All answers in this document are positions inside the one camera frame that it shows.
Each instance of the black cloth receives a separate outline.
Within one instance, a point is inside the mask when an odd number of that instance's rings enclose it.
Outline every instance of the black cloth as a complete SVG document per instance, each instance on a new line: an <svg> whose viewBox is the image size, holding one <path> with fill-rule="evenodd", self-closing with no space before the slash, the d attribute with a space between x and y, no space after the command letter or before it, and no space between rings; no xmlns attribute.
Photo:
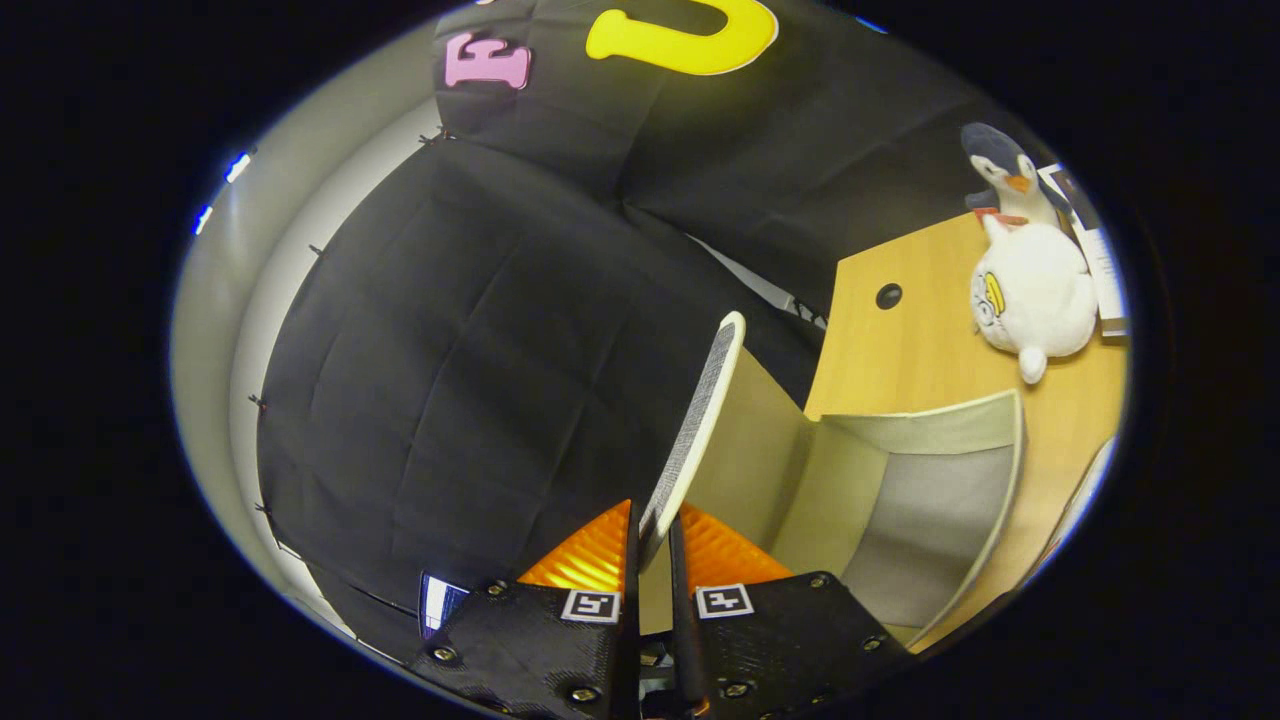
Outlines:
<svg viewBox="0 0 1280 720"><path fill-rule="evenodd" d="M435 54L470 32L532 49L527 87L435 83L471 142L529 159L603 201L621 197L750 268L822 314L836 264L966 211L986 188L960 147L984 122L1037 164L1053 160L1014 115L900 41L808 0L765 0L777 40L719 76L584 45L613 0L499 0L439 22ZM694 1L627 0L628 17L694 33L723 15Z"/></svg>
<svg viewBox="0 0 1280 720"><path fill-rule="evenodd" d="M804 405L820 337L685 233L826 314L841 258L965 211L980 179L961 124L1034 149L896 41L819 5L767 4L773 46L714 77L589 59L604 0L440 19L436 97L457 140L424 146L342 225L262 388L273 529L370 644L411 656L406 615L388 609L417 610L422 571L462 587L515 577L648 498L728 311ZM698 3L626 12L699 33L723 22ZM531 47L527 87L445 87L460 32Z"/></svg>
<svg viewBox="0 0 1280 720"><path fill-rule="evenodd" d="M415 610L424 570L518 575L648 497L731 310L803 405L817 351L792 319L628 215L466 141L394 170L316 260L268 366L259 474L280 542ZM361 637L392 618L329 600Z"/></svg>

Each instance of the white wall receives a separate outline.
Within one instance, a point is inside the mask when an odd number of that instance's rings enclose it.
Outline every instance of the white wall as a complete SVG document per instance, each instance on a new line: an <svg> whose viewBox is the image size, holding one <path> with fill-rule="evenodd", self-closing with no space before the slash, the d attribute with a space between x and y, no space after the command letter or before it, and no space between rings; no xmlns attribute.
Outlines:
<svg viewBox="0 0 1280 720"><path fill-rule="evenodd" d="M317 217L306 208L329 179L348 167L348 160L355 163L352 167L366 167L355 155L367 146L375 158L367 161L366 177L360 181L367 184L390 158L379 133L397 120L408 124L406 115L415 123L430 119L424 104L434 95L433 33L434 23L407 32L282 117L256 142L257 154L250 167L211 201L212 215L192 242L178 283L169 363L174 413L187 459L223 529L253 569L294 602L306 603L312 593L307 587L294 588L298 574L282 564L274 541L264 541L260 520L255 519L260 514L251 510L252 501L243 495L244 479L238 477L233 455L230 410L252 409L232 380L242 319L255 305L251 300L266 266L276 266L273 259L287 252L278 251L278 246L289 228L300 218ZM420 132L431 135L434 124L415 129L410 142ZM332 224L333 215L326 218ZM314 228L321 224L317 219L310 222ZM308 252L306 243L302 250ZM326 611L326 606L307 607Z"/></svg>

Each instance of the wooden desk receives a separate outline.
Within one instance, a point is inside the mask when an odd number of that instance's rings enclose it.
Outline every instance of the wooden desk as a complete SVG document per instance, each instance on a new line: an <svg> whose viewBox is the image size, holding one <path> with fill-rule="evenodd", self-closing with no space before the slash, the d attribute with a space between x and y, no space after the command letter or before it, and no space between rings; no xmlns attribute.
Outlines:
<svg viewBox="0 0 1280 720"><path fill-rule="evenodd" d="M1051 357L1027 386L1018 359L974 332L969 275L987 250L965 214L840 263L827 338L805 414L908 413L954 405L1007 388L1023 393L1027 456L1005 530L973 588L910 650L919 652L961 625L1030 570L1124 405L1128 345L1100 331L1070 357ZM902 287L897 306L876 293Z"/></svg>

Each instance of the paper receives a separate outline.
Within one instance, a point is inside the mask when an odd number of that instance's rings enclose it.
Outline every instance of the paper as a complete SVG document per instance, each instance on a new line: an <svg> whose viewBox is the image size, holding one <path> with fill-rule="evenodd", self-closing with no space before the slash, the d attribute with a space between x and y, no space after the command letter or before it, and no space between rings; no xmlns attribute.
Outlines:
<svg viewBox="0 0 1280 720"><path fill-rule="evenodd" d="M1106 337L1129 334L1129 318L1120 288L1120 274L1116 272L1106 231L1102 228L1102 222L1093 205L1061 163L1041 168L1038 172L1044 183L1057 190L1071 204L1071 228L1075 231L1075 238L1084 252L1084 261L1089 265L1089 274L1093 277L1102 334Z"/></svg>

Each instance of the orange beak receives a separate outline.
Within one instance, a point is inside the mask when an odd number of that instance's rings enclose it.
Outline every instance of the orange beak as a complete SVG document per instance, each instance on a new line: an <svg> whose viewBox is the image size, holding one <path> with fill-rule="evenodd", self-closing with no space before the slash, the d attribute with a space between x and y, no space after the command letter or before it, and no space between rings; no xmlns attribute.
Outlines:
<svg viewBox="0 0 1280 720"><path fill-rule="evenodd" d="M1023 176L1009 176L1009 179L1005 182L1009 183L1009 187L1021 192L1023 195L1027 195L1027 191L1032 188L1032 181L1024 178Z"/></svg>

